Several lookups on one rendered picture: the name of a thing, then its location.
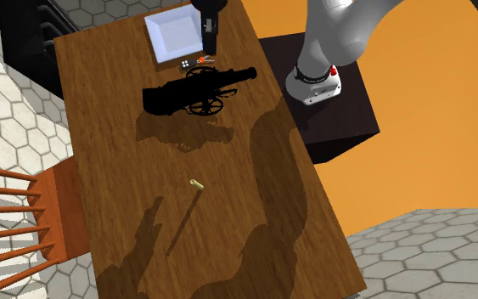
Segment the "black cabinet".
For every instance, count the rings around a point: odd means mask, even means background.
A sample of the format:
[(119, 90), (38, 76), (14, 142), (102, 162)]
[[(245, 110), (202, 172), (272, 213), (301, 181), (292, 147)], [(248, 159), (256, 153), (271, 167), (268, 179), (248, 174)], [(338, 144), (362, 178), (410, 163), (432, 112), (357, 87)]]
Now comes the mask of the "black cabinet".
[(0, 0), (4, 63), (59, 98), (63, 92), (53, 40), (77, 31), (54, 0)]

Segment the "orange wooden chair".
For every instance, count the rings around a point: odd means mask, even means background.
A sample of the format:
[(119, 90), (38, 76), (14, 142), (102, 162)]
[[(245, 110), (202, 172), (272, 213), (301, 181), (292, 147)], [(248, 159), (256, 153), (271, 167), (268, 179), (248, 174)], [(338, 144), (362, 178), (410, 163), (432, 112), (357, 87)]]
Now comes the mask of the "orange wooden chair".
[(0, 169), (0, 177), (25, 180), (27, 189), (0, 188), (0, 195), (24, 195), (27, 206), (0, 206), (0, 213), (31, 212), (36, 224), (0, 231), (0, 238), (38, 233), (39, 243), (0, 253), (0, 262), (40, 251), (45, 262), (0, 281), (0, 290), (53, 265), (90, 252), (74, 158), (38, 173), (25, 175)]

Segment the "brown wooden table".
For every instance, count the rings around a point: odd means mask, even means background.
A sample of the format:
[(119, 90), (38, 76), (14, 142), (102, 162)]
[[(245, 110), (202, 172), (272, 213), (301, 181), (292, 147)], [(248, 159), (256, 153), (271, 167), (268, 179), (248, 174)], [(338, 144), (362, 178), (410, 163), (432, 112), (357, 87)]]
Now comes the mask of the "brown wooden table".
[[(152, 116), (142, 16), (55, 41), (99, 299), (344, 299), (366, 287), (241, 0), (217, 68), (255, 67), (214, 119)], [(204, 185), (196, 189), (189, 181)]]

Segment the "dark robot stand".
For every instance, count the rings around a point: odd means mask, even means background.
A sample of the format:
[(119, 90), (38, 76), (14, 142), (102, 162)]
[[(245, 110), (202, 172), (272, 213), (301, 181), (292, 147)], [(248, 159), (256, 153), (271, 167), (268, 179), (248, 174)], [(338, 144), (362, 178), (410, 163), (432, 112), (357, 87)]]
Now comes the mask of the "dark robot stand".
[(284, 86), (304, 34), (261, 38), (259, 42), (314, 164), (331, 161), (380, 132), (357, 63), (338, 69), (339, 95), (307, 106), (293, 99)]

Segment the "black key fob with keys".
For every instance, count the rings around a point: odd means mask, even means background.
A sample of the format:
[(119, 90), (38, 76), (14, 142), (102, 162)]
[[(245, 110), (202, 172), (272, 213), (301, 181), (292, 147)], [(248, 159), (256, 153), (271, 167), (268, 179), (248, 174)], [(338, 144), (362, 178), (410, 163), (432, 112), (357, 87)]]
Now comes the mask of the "black key fob with keys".
[(201, 56), (197, 59), (186, 59), (181, 61), (180, 70), (186, 71), (186, 70), (194, 68), (197, 65), (202, 65), (205, 63), (213, 63), (213, 62), (214, 62), (214, 59), (212, 59), (210, 55)]

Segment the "black cannon model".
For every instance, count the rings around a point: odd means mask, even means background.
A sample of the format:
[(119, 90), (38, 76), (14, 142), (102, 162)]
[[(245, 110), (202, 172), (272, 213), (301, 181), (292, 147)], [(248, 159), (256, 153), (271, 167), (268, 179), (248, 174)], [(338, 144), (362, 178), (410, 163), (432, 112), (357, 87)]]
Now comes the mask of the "black cannon model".
[(179, 110), (190, 115), (213, 116), (222, 110), (222, 98), (238, 92), (237, 88), (227, 89), (228, 86), (256, 77), (255, 67), (219, 71), (216, 67), (196, 66), (184, 78), (144, 88), (143, 109), (155, 116), (172, 116)]

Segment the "white square dish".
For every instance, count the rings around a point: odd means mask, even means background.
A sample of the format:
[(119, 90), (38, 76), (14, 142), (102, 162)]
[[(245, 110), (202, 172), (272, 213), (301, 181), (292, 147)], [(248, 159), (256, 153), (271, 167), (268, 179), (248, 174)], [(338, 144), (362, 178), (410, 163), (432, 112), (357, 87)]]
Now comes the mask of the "white square dish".
[(200, 12), (184, 5), (144, 18), (158, 64), (203, 50)]

